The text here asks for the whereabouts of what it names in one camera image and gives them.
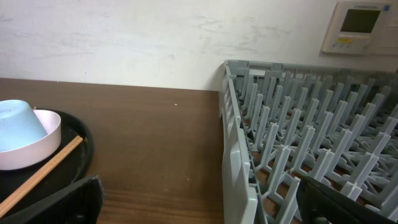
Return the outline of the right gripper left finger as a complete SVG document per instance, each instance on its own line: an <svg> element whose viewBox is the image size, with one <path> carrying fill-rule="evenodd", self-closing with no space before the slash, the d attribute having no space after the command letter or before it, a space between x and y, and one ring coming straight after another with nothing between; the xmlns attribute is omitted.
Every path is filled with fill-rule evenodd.
<svg viewBox="0 0 398 224"><path fill-rule="evenodd" d="M96 224L103 204L101 180L92 175L1 219L1 224Z"/></svg>

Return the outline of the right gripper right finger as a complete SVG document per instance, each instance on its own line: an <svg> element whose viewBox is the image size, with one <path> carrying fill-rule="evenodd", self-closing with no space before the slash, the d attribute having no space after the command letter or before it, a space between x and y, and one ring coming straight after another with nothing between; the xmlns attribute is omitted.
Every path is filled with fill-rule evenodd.
<svg viewBox="0 0 398 224"><path fill-rule="evenodd" d="M312 177L300 181L296 199L303 224L394 224Z"/></svg>

